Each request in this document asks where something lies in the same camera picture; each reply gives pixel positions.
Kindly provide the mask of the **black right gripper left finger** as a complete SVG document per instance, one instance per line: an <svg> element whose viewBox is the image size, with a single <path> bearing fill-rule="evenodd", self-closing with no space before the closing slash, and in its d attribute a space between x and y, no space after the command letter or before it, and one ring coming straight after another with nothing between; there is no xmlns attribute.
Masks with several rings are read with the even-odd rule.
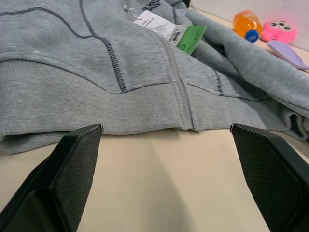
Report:
<svg viewBox="0 0 309 232"><path fill-rule="evenodd" d="M0 213L0 232L76 232L93 183L101 124L63 136Z"/></svg>

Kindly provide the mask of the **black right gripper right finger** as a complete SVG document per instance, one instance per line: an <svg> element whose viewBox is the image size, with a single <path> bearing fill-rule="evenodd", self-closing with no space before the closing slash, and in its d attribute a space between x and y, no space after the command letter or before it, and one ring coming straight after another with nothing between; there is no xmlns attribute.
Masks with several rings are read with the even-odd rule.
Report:
<svg viewBox="0 0 309 232"><path fill-rule="evenodd" d="M276 134L242 124L230 132L270 232L309 232L309 164Z"/></svg>

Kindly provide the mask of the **orange bottle with blue cap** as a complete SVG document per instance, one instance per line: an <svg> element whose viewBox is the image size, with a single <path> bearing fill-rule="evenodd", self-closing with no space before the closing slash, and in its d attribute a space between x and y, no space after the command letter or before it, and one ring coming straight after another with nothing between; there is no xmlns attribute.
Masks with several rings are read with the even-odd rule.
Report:
<svg viewBox="0 0 309 232"><path fill-rule="evenodd" d="M262 29L258 17L251 10L241 11L234 16L233 31L251 43L259 40Z"/></svg>

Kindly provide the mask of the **white paper hang tag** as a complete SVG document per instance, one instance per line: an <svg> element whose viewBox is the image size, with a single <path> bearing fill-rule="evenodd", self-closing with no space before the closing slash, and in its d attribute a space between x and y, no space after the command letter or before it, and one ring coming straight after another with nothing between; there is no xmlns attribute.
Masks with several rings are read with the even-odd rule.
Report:
<svg viewBox="0 0 309 232"><path fill-rule="evenodd" d="M176 25L170 21L150 12L144 11L134 21L135 24L145 27L165 40L177 45L188 29L188 25Z"/></svg>

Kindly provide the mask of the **green paper hang tag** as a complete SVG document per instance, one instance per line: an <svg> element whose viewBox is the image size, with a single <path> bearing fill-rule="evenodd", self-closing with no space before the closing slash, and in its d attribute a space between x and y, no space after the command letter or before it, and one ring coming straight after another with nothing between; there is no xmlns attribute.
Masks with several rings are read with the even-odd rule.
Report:
<svg viewBox="0 0 309 232"><path fill-rule="evenodd" d="M185 33L178 41L176 47L185 52L186 54L191 55L206 30L207 26L188 26Z"/></svg>

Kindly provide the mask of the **pink plush toy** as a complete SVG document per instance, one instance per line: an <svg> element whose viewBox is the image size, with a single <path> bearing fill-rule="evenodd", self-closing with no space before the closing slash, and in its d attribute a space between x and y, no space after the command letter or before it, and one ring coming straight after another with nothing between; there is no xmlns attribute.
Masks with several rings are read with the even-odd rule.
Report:
<svg viewBox="0 0 309 232"><path fill-rule="evenodd" d="M268 20L263 25L260 38L265 42L275 40L289 44L297 38L297 34L297 28L286 21Z"/></svg>

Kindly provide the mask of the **grey zip-up sweatshirt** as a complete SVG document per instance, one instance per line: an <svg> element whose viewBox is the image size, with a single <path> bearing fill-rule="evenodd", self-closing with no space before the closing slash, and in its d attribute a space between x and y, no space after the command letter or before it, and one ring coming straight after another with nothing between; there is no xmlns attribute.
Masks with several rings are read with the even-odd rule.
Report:
<svg viewBox="0 0 309 232"><path fill-rule="evenodd" d="M207 26L191 55L134 23ZM233 123L309 139L309 77L182 0L0 0L0 154Z"/></svg>

